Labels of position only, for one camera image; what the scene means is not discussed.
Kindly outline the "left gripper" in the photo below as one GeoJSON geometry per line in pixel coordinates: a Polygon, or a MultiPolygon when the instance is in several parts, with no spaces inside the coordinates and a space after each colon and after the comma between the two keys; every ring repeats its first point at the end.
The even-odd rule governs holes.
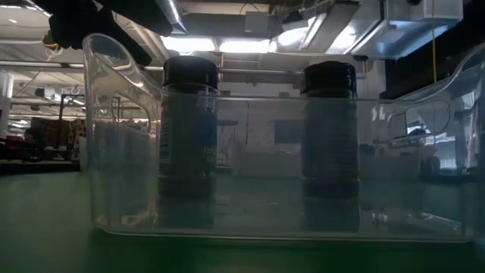
{"type": "Polygon", "coordinates": [[[114,0],[112,10],[104,6],[98,8],[92,0],[33,2],[51,15],[48,33],[60,47],[81,49],[85,37],[101,33],[122,44],[142,66],[149,65],[152,57],[118,25],[112,10],[159,36],[169,36],[174,29],[155,0],[114,0]]]}

